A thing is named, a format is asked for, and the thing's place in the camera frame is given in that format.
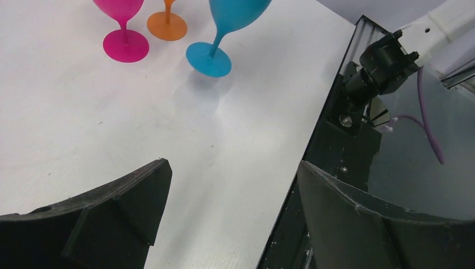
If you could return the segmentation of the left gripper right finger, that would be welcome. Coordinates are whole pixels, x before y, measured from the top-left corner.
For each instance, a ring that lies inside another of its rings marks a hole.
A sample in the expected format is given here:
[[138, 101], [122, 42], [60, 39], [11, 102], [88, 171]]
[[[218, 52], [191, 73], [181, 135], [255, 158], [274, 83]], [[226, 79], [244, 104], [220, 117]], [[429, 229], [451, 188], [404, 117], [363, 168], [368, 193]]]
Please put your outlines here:
[[302, 206], [318, 268], [473, 268], [474, 221], [381, 200], [302, 161]]

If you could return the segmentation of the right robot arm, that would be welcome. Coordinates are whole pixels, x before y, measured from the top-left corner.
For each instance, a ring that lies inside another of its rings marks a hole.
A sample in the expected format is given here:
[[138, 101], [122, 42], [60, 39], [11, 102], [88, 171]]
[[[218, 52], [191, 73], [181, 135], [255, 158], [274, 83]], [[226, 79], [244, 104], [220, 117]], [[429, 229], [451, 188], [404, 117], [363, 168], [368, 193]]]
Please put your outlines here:
[[474, 1], [445, 1], [424, 16], [384, 35], [361, 54], [360, 70], [345, 84], [354, 108], [395, 92], [438, 52], [474, 29]]

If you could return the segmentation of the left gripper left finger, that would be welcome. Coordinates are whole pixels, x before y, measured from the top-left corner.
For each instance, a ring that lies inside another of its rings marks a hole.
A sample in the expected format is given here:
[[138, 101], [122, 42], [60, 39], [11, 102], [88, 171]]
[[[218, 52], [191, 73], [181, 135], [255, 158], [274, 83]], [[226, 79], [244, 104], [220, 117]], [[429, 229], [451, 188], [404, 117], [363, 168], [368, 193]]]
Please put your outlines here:
[[28, 214], [1, 216], [1, 267], [143, 268], [171, 179], [159, 159]]

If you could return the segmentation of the magenta plastic wine glass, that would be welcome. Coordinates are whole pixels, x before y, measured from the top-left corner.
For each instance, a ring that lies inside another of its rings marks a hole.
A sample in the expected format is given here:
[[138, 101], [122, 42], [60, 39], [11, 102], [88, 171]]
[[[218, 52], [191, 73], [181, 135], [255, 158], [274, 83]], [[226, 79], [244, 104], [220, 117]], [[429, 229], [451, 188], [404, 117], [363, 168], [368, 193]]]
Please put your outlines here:
[[127, 28], [128, 21], [138, 13], [143, 3], [143, 0], [94, 0], [94, 4], [120, 26], [103, 40], [103, 49], [110, 58], [133, 63], [149, 53], [147, 39], [141, 33]]

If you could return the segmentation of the blue plastic wine glass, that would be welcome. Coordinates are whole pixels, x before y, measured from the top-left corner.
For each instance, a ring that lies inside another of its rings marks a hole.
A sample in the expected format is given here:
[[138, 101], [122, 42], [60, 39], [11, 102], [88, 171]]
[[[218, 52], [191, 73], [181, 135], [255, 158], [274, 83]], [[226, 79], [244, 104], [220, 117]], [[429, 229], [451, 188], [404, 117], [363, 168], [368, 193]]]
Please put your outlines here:
[[214, 0], [209, 1], [216, 25], [212, 43], [195, 42], [188, 46], [185, 56], [198, 72], [210, 77], [224, 77], [231, 72], [229, 56], [219, 48], [225, 35], [241, 30], [257, 20], [271, 0]]

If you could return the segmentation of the orange plastic wine glass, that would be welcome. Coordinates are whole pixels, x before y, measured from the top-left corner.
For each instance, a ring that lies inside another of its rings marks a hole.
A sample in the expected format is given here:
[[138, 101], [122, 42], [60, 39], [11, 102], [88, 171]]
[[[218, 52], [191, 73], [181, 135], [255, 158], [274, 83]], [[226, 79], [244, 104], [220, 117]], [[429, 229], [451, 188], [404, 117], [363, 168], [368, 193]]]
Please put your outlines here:
[[174, 0], [164, 0], [165, 10], [153, 13], [147, 20], [149, 32], [158, 39], [175, 41], [183, 38], [188, 32], [185, 20], [172, 13]]

